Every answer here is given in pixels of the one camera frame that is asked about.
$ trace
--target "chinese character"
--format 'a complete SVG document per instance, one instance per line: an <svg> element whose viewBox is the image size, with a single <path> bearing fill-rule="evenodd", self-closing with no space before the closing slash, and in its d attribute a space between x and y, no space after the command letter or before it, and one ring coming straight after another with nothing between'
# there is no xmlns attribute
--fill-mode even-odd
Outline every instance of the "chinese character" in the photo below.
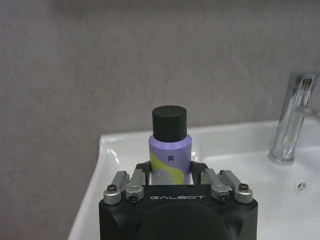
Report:
<svg viewBox="0 0 320 240"><path fill-rule="evenodd" d="M172 156L172 155L168 156L168 162L170 162L170 161L174 162L175 156Z"/></svg>

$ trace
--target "bottle label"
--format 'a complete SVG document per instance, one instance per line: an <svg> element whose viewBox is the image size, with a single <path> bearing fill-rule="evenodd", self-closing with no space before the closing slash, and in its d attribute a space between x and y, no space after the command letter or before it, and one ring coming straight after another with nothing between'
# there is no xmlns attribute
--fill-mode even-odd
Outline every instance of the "bottle label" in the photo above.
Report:
<svg viewBox="0 0 320 240"><path fill-rule="evenodd" d="M191 144L172 150L149 147L152 184L190 184Z"/></svg>

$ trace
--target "sink basin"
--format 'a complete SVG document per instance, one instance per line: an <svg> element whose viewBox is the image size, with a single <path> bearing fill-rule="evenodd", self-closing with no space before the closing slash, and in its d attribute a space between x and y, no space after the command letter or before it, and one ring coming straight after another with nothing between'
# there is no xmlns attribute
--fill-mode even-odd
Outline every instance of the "sink basin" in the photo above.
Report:
<svg viewBox="0 0 320 240"><path fill-rule="evenodd" d="M303 124L293 165L268 160L278 123L265 121L190 128L192 160L232 170L259 203L258 240L320 239L320 124ZM151 132L102 135L98 162L69 240L99 240L98 202L117 171L132 175L149 160Z"/></svg>

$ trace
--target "black bottle cap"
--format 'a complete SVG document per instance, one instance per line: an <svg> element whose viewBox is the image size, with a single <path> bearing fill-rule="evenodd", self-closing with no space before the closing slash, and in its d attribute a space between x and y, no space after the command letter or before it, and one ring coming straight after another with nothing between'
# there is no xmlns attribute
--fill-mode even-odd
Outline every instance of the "black bottle cap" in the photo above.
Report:
<svg viewBox="0 0 320 240"><path fill-rule="evenodd" d="M187 136L187 110L182 106L159 106L152 110L153 137L173 143Z"/></svg>

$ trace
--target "sink drain hole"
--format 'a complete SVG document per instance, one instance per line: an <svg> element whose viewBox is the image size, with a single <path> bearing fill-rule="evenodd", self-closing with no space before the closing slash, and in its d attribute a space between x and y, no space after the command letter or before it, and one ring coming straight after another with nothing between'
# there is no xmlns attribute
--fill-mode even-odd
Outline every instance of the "sink drain hole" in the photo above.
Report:
<svg viewBox="0 0 320 240"><path fill-rule="evenodd" d="M295 188L297 192L302 193L306 190L307 186L308 184L305 181L300 181L297 183Z"/></svg>

